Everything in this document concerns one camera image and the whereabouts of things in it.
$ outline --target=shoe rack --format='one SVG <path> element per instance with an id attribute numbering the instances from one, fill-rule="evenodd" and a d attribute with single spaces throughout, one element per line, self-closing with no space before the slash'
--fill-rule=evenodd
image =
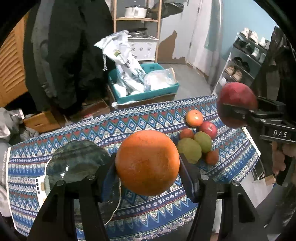
<path id="1" fill-rule="evenodd" d="M 250 86 L 255 79 L 256 75 L 258 74 L 262 63 L 259 62 L 258 58 L 256 59 L 252 55 L 252 51 L 248 51 L 248 48 L 241 48 L 238 44 L 236 44 L 239 41 L 244 41 L 247 43 L 247 46 L 252 49 L 252 51 L 257 48 L 259 50 L 259 55 L 262 54 L 267 55 L 267 51 L 265 48 L 261 47 L 260 45 L 256 44 L 249 38 L 245 37 L 242 33 L 237 33 L 235 37 L 234 44 L 232 45 L 232 49 L 230 51 L 230 54 L 228 56 L 228 59 L 226 61 L 226 64 L 224 66 L 224 69 L 219 77 L 219 80 L 216 83 L 216 86 L 212 92 L 212 95 L 218 95 L 220 90 L 222 89 L 221 84 L 225 84 L 229 82 L 241 82 L 243 84 L 246 84 L 247 86 Z M 248 68 L 243 67 L 240 63 L 235 61 L 235 57 L 239 57 L 242 59 L 244 63 L 247 63 Z M 234 67 L 233 74 L 229 74 L 226 69 L 229 67 Z M 239 72 L 242 73 L 241 79 L 238 81 Z"/>

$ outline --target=cooking pot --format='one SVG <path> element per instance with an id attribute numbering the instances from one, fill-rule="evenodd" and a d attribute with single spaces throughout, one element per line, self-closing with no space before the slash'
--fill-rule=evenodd
<path id="1" fill-rule="evenodd" d="M 126 13 L 124 16 L 126 18 L 145 18 L 147 10 L 146 7 L 137 5 L 126 7 Z"/>
<path id="2" fill-rule="evenodd" d="M 148 37 L 147 28 L 128 29 L 130 38 L 146 38 Z"/>

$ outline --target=teal plastic basket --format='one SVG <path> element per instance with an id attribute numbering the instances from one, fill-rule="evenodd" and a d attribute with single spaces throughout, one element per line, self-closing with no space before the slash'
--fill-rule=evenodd
<path id="1" fill-rule="evenodd" d="M 161 67 L 159 64 L 141 64 L 142 69 L 146 72 L 146 74 L 148 74 L 151 71 L 154 70 L 162 70 L 164 69 L 163 67 Z M 140 94 L 135 94 L 135 95 L 129 95 L 126 97 L 119 97 L 117 91 L 115 90 L 113 83 L 116 83 L 117 81 L 117 72 L 116 69 L 113 69 L 112 71 L 110 71 L 109 73 L 109 85 L 112 89 L 113 95 L 117 101 L 118 104 L 123 104 L 126 103 L 128 101 L 140 101 L 140 100 L 145 100 L 145 99 L 151 99 L 157 96 L 161 96 L 161 95 L 167 95 L 167 94 L 175 94 L 177 93 L 177 90 L 179 88 L 179 83 L 176 83 L 173 86 L 164 88 L 164 89 L 160 89 L 160 90 L 154 90 L 154 91 L 147 91 L 144 93 L 140 93 Z"/>

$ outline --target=table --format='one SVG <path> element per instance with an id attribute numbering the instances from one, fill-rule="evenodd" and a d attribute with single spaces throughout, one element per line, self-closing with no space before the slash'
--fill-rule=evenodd
<path id="1" fill-rule="evenodd" d="M 241 181 L 256 164 L 260 152 L 246 128 L 232 129 L 218 118 L 216 96 L 203 96 L 162 102 L 111 112 L 41 134 L 14 145 L 7 157 L 7 189 L 15 228 L 28 235 L 40 209 L 35 177 L 44 174 L 45 165 L 55 150 L 70 140 L 91 140 L 111 155 L 130 134 L 155 129 L 167 134 L 174 143 L 186 128 L 184 116 L 198 109 L 204 120 L 218 128 L 213 148 L 219 150 L 216 166 L 198 162 L 201 174 L 215 181 Z M 112 220 L 105 226 L 111 240 L 145 240 L 161 236 L 193 220 L 197 204 L 185 195 L 180 177 L 159 196 L 140 196 L 123 189 L 122 201 Z M 84 240 L 77 229 L 79 240 Z"/>

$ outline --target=wooden louvered door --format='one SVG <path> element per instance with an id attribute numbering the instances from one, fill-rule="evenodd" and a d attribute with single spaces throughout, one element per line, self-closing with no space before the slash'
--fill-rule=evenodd
<path id="1" fill-rule="evenodd" d="M 25 17 L 23 17 L 0 48 L 0 107 L 26 93 L 23 42 Z"/>

